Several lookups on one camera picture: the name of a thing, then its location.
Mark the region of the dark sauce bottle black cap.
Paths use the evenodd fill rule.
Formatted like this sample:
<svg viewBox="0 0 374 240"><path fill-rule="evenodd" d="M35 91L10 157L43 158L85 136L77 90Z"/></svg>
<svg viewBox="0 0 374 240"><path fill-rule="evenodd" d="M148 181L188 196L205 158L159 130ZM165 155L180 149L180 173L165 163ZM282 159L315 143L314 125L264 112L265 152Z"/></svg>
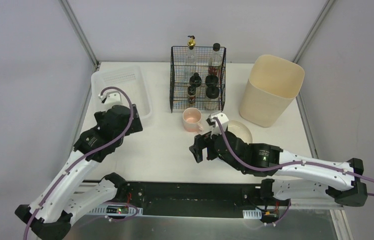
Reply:
<svg viewBox="0 0 374 240"><path fill-rule="evenodd" d="M220 54L221 45L219 43L214 43L212 46L212 52L209 55L208 59L208 74L217 76L221 65L222 65L222 57Z"/></svg>

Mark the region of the pink mug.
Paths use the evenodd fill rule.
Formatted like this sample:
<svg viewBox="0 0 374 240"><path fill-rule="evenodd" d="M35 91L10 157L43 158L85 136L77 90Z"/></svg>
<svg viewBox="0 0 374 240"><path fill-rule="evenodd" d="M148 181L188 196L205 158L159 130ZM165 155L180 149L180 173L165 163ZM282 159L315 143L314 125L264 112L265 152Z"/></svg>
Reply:
<svg viewBox="0 0 374 240"><path fill-rule="evenodd" d="M189 107L182 113L183 128L187 132L201 133L204 129L202 125L202 113L195 107Z"/></svg>

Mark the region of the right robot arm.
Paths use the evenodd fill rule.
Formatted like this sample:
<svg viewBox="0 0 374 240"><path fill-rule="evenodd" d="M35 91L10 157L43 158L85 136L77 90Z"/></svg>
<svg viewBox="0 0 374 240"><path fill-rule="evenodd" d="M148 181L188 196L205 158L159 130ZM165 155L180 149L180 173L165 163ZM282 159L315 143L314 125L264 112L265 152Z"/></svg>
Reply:
<svg viewBox="0 0 374 240"><path fill-rule="evenodd" d="M367 186L356 177L364 172L363 161L352 158L331 162L293 154L266 143L246 143L230 131L225 135L198 134L189 151L195 161L220 159L244 175L262 177L256 197L285 201L299 198L331 198L348 207L362 207Z"/></svg>

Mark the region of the cream plate with bear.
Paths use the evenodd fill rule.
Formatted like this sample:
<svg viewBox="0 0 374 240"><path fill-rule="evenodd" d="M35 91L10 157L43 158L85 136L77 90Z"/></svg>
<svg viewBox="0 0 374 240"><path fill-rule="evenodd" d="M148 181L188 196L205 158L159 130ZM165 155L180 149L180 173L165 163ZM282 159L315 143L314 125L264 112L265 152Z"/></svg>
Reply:
<svg viewBox="0 0 374 240"><path fill-rule="evenodd" d="M253 136L251 131L246 125L239 121L230 120L228 123L227 130L247 144L251 144L253 142Z"/></svg>

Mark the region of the white perforated plastic basket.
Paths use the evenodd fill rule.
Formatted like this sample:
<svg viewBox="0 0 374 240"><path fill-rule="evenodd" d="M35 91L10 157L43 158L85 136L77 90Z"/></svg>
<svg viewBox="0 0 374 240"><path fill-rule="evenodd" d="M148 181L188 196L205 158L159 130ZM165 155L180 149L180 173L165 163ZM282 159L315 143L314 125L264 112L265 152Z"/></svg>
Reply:
<svg viewBox="0 0 374 240"><path fill-rule="evenodd" d="M138 65L118 67L115 69L99 70L91 76L91 90L94 111L103 111L99 95L106 87L122 89L131 102L136 105L137 111L144 127L153 123L153 108L149 88L144 79L142 70Z"/></svg>

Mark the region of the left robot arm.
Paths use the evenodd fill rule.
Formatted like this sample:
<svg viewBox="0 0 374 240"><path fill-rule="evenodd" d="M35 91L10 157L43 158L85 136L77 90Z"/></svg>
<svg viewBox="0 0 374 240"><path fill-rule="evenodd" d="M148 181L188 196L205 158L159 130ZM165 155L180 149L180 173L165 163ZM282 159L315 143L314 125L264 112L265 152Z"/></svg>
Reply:
<svg viewBox="0 0 374 240"><path fill-rule="evenodd" d="M21 204L15 215L26 224L23 239L34 233L42 240L62 240L72 226L98 205L122 196L126 180L115 172L105 175L93 189L76 189L103 160L120 147L125 136L141 132L137 106L114 105L94 114L96 125L84 131L68 160L46 190L32 203Z"/></svg>

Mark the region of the spice jar black lid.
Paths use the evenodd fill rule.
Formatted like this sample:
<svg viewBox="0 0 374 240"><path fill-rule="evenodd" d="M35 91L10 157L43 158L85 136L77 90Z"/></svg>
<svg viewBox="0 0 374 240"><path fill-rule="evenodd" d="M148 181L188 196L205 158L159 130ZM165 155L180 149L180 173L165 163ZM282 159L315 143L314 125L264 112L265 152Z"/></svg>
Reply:
<svg viewBox="0 0 374 240"><path fill-rule="evenodd" d="M199 73L195 72L189 79L190 86L199 88L202 84L202 78Z"/></svg>
<svg viewBox="0 0 374 240"><path fill-rule="evenodd" d="M207 110L217 110L219 105L220 89L215 86L209 86L205 93L205 108Z"/></svg>
<svg viewBox="0 0 374 240"><path fill-rule="evenodd" d="M207 88L217 87L218 84L219 84L219 78L216 75L210 74L210 75L206 76L205 85L206 85Z"/></svg>

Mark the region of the glass bottle gold pourer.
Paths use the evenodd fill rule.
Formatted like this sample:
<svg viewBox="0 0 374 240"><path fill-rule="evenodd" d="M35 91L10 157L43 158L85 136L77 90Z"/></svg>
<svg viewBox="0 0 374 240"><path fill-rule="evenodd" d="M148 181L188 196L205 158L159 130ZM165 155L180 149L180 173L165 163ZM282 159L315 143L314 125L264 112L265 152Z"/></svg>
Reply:
<svg viewBox="0 0 374 240"><path fill-rule="evenodd" d="M191 77L193 68L196 65L196 38L194 35L188 35L187 50L184 55L184 74L186 77Z"/></svg>

